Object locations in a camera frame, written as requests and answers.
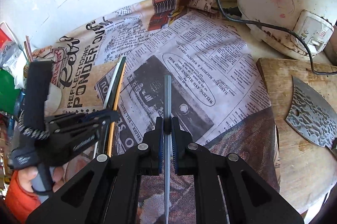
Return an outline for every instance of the round metal pivot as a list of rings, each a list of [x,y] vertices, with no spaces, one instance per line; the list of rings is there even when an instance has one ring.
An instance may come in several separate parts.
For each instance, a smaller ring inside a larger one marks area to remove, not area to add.
[[[141,151],[145,151],[147,150],[147,148],[149,147],[149,145],[147,145],[146,143],[141,143],[138,145],[138,149]]]
[[[96,157],[98,162],[104,162],[107,160],[107,155],[106,154],[100,154],[99,156]]]
[[[196,150],[198,148],[198,144],[196,143],[190,143],[187,146],[190,150]]]
[[[228,155],[228,159],[229,159],[230,161],[238,161],[238,160],[239,160],[239,156],[238,156],[236,153],[230,153],[230,154]]]

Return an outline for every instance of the wooden cutting board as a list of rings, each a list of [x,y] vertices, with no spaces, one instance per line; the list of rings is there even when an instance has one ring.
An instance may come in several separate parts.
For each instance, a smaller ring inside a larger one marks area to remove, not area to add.
[[[267,87],[279,135],[280,194],[299,212],[305,212],[337,181],[337,160],[328,150],[312,144],[285,121],[293,99],[296,76],[320,93],[337,112],[337,75],[317,76],[310,63],[289,59],[260,58],[257,67]],[[315,64],[317,71],[337,67]]]

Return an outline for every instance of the hammered metal blade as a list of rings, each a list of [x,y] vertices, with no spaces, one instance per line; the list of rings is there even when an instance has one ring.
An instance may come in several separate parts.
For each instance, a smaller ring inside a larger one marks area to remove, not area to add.
[[[330,150],[337,135],[337,114],[313,88],[293,76],[294,95],[286,118],[301,136]]]

